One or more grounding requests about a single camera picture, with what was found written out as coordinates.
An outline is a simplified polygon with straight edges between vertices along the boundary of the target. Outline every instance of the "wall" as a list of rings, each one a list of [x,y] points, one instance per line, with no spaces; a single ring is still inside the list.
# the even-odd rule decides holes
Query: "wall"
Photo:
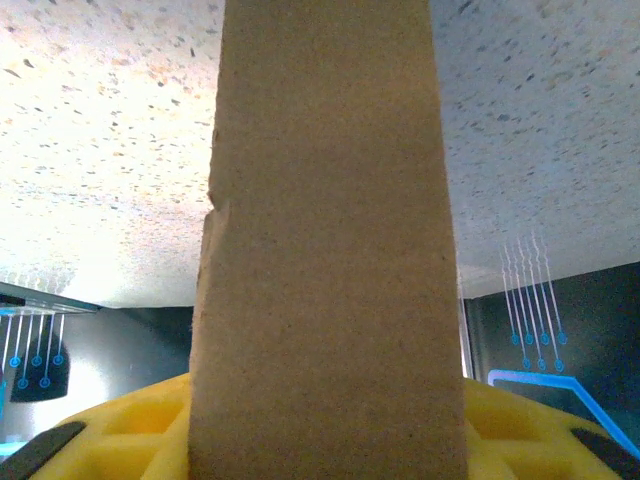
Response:
[[[54,364],[61,326],[61,317],[56,317],[47,371],[51,385],[47,388],[42,388],[39,381],[47,365],[50,319],[45,319],[41,336],[43,365],[38,369],[30,361],[24,375],[29,319],[23,319],[20,335],[21,364],[11,368],[19,324],[14,318],[7,343],[0,442],[29,440],[74,413],[185,373],[192,313],[192,308],[158,308],[102,309],[95,315],[68,315],[62,331],[61,365]],[[4,317],[0,324],[2,346],[7,327],[8,319]],[[30,360],[37,355],[38,327],[39,317],[32,329]],[[23,376],[29,385],[20,389],[18,382]]]
[[[533,290],[529,296],[534,305],[537,338],[545,370],[538,366],[536,342],[524,342],[526,358],[531,367],[526,368],[522,343],[512,342],[512,328],[504,292],[466,300],[474,376],[487,382],[491,372],[528,372],[539,375],[537,385],[525,385],[511,381],[496,381],[496,385],[520,393],[548,405],[594,420],[594,414],[585,402],[571,390],[542,386],[549,375],[574,377],[602,407],[608,416],[623,430],[636,446],[640,445],[640,263],[602,270],[553,282],[560,324],[555,317],[551,290],[545,294],[551,312],[556,339],[556,357],[553,342],[540,342],[539,316],[535,308]],[[526,291],[522,290],[530,318]],[[537,293],[542,303],[542,290]],[[549,332],[548,319],[543,311],[543,325]],[[524,323],[521,326],[526,337]],[[528,328],[533,333],[529,321]],[[559,325],[566,335],[563,344]],[[558,371],[556,360],[560,359]]]

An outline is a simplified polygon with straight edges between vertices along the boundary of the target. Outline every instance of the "yellow plastic base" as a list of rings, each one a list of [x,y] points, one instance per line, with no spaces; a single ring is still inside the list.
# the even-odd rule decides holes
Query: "yellow plastic base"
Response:
[[[465,380],[472,480],[616,480],[570,433],[599,426],[481,383]],[[70,419],[85,430],[33,480],[186,480],[189,375],[167,380]]]

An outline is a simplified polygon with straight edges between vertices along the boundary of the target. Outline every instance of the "cardboard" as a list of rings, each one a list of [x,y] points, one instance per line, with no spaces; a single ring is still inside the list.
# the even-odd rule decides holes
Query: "cardboard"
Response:
[[[428,5],[228,0],[191,478],[466,478]]]

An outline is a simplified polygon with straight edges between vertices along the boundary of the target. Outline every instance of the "blue light strip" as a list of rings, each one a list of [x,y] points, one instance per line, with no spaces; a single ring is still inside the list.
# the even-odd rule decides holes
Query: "blue light strip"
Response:
[[[10,457],[26,444],[27,442],[0,443],[0,457]]]
[[[517,372],[513,370],[491,370],[488,376],[488,383],[494,386],[496,380],[506,382],[526,383],[529,385],[539,385],[541,387],[560,388],[571,390],[580,401],[589,409],[593,416],[600,422],[602,427],[609,432],[611,438],[618,442],[625,450],[640,460],[640,450],[629,437],[616,425],[607,412],[596,402],[596,400],[585,390],[575,377],[565,377],[563,375],[552,375],[549,373]]]

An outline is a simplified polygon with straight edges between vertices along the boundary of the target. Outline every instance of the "speckled ceiling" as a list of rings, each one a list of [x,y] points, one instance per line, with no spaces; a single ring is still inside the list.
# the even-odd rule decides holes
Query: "speckled ceiling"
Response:
[[[465,295],[532,231],[554,277],[640,260],[640,3],[431,4]],[[223,9],[0,4],[0,281],[193,303]]]

